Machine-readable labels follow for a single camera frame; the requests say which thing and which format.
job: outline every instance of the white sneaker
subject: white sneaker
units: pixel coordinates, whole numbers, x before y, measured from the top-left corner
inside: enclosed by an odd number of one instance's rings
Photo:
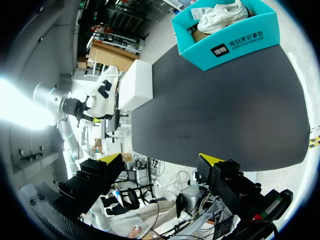
[[[97,79],[97,87],[92,91],[93,107],[87,113],[95,118],[113,115],[116,103],[116,88],[119,81],[119,71],[116,66],[109,66]]]
[[[197,27],[204,34],[213,34],[248,16],[248,10],[240,0],[235,0],[232,4],[216,4],[214,8],[205,11]]]

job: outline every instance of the bright light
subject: bright light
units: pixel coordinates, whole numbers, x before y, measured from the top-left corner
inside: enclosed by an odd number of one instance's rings
[[[20,126],[41,130],[53,121],[52,114],[14,86],[0,78],[0,119]]]

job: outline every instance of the screw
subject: screw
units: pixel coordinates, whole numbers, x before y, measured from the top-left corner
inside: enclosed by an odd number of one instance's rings
[[[72,194],[76,194],[77,192],[78,192],[78,189],[76,189],[76,188],[71,189]]]
[[[45,195],[43,195],[42,193],[39,193],[39,194],[38,194],[38,198],[39,198],[40,200],[43,200],[43,199],[45,199]]]
[[[34,200],[33,198],[30,199],[29,204],[31,206],[34,206],[36,204],[36,200]]]
[[[31,162],[31,161],[32,161],[32,158],[31,158],[31,157],[29,157],[29,156],[27,156],[27,157],[23,157],[23,158],[21,158],[21,159],[25,159],[25,160],[27,160],[28,162]]]
[[[248,193],[246,192],[246,191],[241,191],[240,193],[239,193],[239,197],[242,199],[242,198],[244,198],[245,196],[247,196],[248,195]]]

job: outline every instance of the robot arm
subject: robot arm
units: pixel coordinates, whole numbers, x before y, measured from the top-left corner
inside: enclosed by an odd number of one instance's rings
[[[59,238],[105,238],[108,232],[89,227],[78,217],[81,213],[87,213],[100,195],[109,192],[124,169],[122,156],[119,153],[100,160],[89,158],[80,167],[81,171],[77,171],[76,176],[58,183],[59,193],[45,183],[39,186],[28,184],[20,189],[20,199],[32,208],[32,214],[41,220],[42,227]],[[265,196],[260,194],[261,185],[244,177],[239,171],[240,165],[232,160],[223,161],[200,154],[197,169],[211,194],[220,196],[232,214],[241,219],[233,232],[224,237],[225,240],[260,240],[268,237],[274,230],[272,221],[279,219],[292,201],[293,194],[289,190],[281,193],[272,190]],[[98,217],[94,216],[92,220],[103,225]],[[110,238],[124,239],[117,235]]]

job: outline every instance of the cardboard box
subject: cardboard box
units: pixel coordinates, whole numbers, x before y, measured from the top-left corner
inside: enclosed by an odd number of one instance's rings
[[[172,19],[179,54],[203,71],[232,59],[280,43],[276,12],[260,0],[242,0],[254,16],[209,36],[196,33],[199,20],[191,9],[231,4],[234,0],[198,0]]]
[[[134,62],[133,59],[123,56],[117,52],[105,49],[100,46],[92,45],[90,48],[90,59],[100,64],[107,66],[117,66],[120,71],[126,72],[131,64]]]
[[[94,139],[94,145],[96,145],[96,146],[102,146],[102,140],[101,140],[101,138],[95,138],[95,139]]]
[[[95,153],[102,154],[102,146],[93,146],[93,147],[92,147],[92,150],[93,150]]]
[[[86,59],[86,57],[80,56],[78,58],[77,64],[78,64],[78,68],[86,69],[87,68],[87,59]]]
[[[99,43],[99,42],[94,42],[92,44],[93,46],[97,46],[97,47],[101,47],[101,48],[104,48],[104,49],[107,49],[107,50],[110,50],[110,51],[113,51],[117,54],[121,54],[123,56],[126,56],[128,58],[131,58],[133,60],[136,60],[136,59],[140,59],[140,57],[136,54],[133,54],[131,52],[128,52],[124,49],[121,49],[119,47],[116,47],[116,46],[112,46],[112,45],[109,45],[109,44],[106,44],[106,43]]]
[[[132,154],[131,153],[121,153],[122,155],[122,161],[125,163],[132,162]]]
[[[200,40],[210,36],[210,34],[205,34],[199,30],[195,30],[192,34],[192,38],[194,40],[195,43],[199,42]]]

